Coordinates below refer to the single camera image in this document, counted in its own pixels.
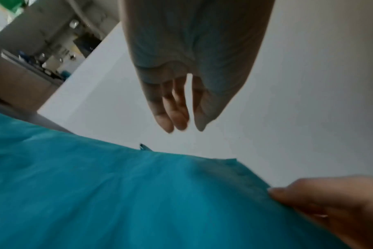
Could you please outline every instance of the teal plastic bag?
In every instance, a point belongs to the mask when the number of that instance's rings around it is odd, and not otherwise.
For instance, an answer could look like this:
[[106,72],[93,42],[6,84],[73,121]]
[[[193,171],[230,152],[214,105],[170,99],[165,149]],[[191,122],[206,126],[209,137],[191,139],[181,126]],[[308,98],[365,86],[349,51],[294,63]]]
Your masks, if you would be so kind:
[[237,160],[138,151],[0,115],[0,248],[347,248]]

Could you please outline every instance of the blue plastic sheet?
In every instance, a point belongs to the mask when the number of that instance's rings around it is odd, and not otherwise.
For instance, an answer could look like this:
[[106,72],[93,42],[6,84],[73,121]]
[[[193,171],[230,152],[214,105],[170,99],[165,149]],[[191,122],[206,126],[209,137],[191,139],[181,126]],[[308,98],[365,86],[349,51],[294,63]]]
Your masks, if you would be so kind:
[[237,160],[138,151],[0,115],[0,248],[347,248]]

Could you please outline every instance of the hand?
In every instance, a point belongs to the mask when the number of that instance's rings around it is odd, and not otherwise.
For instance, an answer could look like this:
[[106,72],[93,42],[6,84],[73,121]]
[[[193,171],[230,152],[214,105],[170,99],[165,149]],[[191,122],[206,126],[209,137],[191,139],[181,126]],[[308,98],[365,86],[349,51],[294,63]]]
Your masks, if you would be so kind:
[[168,133],[189,122],[184,85],[193,74],[198,130],[244,85],[274,0],[120,0],[121,22],[141,87]]
[[373,178],[301,179],[286,188],[271,188],[269,193],[330,230],[351,248],[373,248]]

